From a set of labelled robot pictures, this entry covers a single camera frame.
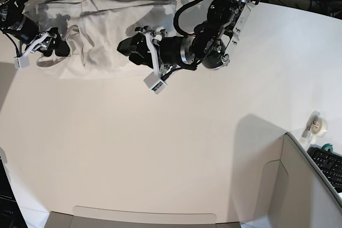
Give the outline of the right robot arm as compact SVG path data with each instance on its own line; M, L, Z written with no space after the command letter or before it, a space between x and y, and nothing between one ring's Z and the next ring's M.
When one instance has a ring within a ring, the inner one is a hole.
M23 14L25 3L29 0L1 0L1 32L10 40L15 37L19 45L15 45L16 57L36 51L49 57L53 53L58 57L70 54L68 44L62 40L58 28L41 30L37 22Z

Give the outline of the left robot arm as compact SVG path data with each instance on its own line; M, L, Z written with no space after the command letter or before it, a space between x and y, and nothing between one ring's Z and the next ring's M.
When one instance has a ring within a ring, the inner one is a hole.
M181 14L203 1L191 1L176 11L173 26L178 35L168 37L164 29L137 27L134 36L118 44L117 51L135 65L152 68L162 81L199 65L211 70L228 65L251 8L260 0L213 0L206 20L192 32L184 31L179 24Z

